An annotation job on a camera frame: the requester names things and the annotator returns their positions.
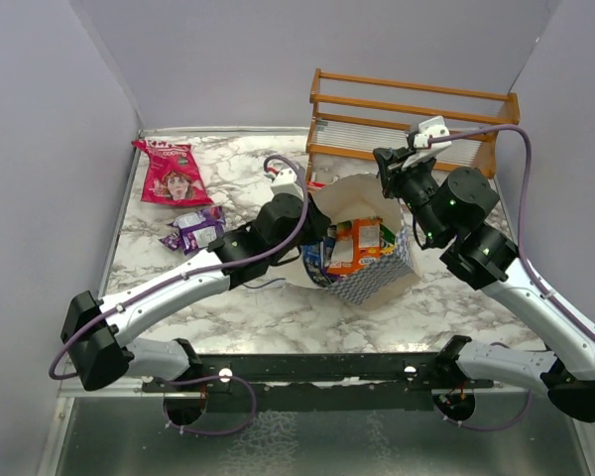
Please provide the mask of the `blue checkered paper bag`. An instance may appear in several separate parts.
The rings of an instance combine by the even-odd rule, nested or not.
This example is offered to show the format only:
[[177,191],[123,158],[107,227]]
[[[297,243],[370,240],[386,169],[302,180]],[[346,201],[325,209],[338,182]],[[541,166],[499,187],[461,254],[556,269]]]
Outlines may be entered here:
[[365,310],[382,307],[419,281],[403,207],[383,196],[375,176],[341,178],[312,198],[331,221],[327,234],[267,279],[321,289]]

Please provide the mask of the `purple M&M's packet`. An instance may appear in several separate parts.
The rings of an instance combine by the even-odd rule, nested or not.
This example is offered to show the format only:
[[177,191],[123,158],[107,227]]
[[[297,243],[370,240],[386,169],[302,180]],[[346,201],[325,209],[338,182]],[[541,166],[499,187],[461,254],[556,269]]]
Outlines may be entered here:
[[182,250],[185,255],[190,255],[206,248],[223,234],[224,226],[222,224],[210,224],[201,227],[179,228],[170,235],[160,238],[159,242],[170,251]]

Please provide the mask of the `pink chips bag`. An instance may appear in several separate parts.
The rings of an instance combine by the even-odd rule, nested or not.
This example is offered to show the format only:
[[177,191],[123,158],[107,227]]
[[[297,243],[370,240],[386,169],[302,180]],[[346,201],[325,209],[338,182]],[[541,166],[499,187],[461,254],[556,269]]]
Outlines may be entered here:
[[143,202],[195,207],[212,205],[190,144],[163,140],[137,140],[132,145],[148,157]]

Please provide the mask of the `purple snack packet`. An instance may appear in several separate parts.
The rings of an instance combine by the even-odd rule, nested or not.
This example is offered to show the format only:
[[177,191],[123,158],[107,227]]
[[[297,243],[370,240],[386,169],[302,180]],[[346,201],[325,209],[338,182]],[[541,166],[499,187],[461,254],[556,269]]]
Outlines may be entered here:
[[219,205],[208,206],[180,215],[170,222],[169,226],[184,229],[215,223],[226,224],[224,212]]

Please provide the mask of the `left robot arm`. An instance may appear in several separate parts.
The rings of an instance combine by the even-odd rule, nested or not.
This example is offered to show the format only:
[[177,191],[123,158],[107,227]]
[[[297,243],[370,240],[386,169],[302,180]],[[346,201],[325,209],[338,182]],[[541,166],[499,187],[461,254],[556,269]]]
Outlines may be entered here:
[[60,339],[82,388],[97,391],[124,376],[153,376],[184,392],[198,382],[200,360],[184,339],[142,338],[184,307],[221,295],[289,262],[288,253],[322,238],[330,219],[313,198],[280,193],[257,217],[227,231],[184,264],[125,293],[71,299]]

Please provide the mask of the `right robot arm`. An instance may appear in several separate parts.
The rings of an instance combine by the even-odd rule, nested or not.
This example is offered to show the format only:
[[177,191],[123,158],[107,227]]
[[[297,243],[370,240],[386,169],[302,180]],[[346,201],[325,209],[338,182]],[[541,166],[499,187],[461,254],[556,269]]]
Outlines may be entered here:
[[413,163],[405,149],[377,148],[373,157],[386,198],[401,200],[422,231],[426,247],[441,250],[447,270],[472,289],[508,309],[547,346],[526,352],[454,336],[436,358],[435,375],[445,387],[490,380],[544,393],[569,417],[595,421],[595,324],[566,317],[528,272],[518,245],[488,224],[499,201],[482,173],[461,167],[438,183],[433,158]]

